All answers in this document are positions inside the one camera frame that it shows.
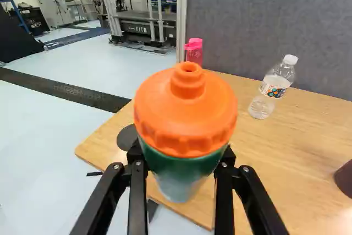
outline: pink bottle cap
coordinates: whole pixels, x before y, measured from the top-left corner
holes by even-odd
[[[203,48],[203,39],[201,38],[190,38],[189,42],[184,45],[184,49],[192,51]]]

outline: blue table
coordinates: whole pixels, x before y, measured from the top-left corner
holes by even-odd
[[[28,27],[27,27],[27,25],[25,24],[25,22],[24,22],[24,20],[23,20],[23,18],[22,18],[22,16],[21,16],[21,13],[19,12],[19,10],[18,10],[18,8],[16,7],[16,4],[15,4],[15,2],[13,1],[13,0],[0,0],[0,3],[3,3],[3,2],[10,2],[11,4],[12,4],[12,6],[13,6],[13,9],[16,11],[16,14],[17,14],[17,16],[18,16],[18,18],[19,18],[19,20],[20,20],[20,24],[18,24],[19,26],[22,26],[24,29],[25,29],[25,31],[27,32],[27,33],[30,33],[29,32],[29,29],[28,29]]]

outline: wooden table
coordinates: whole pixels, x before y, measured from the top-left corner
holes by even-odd
[[[279,211],[290,234],[352,234],[352,199],[334,184],[333,173],[352,159],[352,102],[291,88],[278,100],[273,114],[253,119],[247,107],[259,81],[217,73],[238,98],[238,121],[230,143],[236,165],[250,165]],[[116,136],[133,122],[133,101],[98,128],[75,150],[77,156],[104,170],[112,162],[126,163]],[[198,225],[212,229],[214,179],[197,196],[173,204],[158,191],[149,174],[147,193]],[[252,234],[234,193],[237,234]]]

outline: floor mat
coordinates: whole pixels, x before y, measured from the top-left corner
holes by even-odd
[[[110,29],[104,29],[104,28],[89,28],[88,31],[86,32],[82,32],[82,33],[78,33],[78,34],[74,34],[71,36],[67,36],[64,38],[60,38],[60,39],[56,39],[56,40],[52,40],[52,41],[47,41],[44,42],[44,44],[46,45],[46,47],[49,50],[58,48],[58,47],[62,47],[71,43],[75,43],[78,41],[82,41],[82,40],[87,40],[96,36],[100,36],[106,33],[109,33]]]
[[[0,80],[86,106],[116,113],[131,99],[0,67]]]

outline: white machine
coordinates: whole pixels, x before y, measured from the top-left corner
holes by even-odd
[[[51,28],[73,23],[65,0],[38,0],[43,16]]]

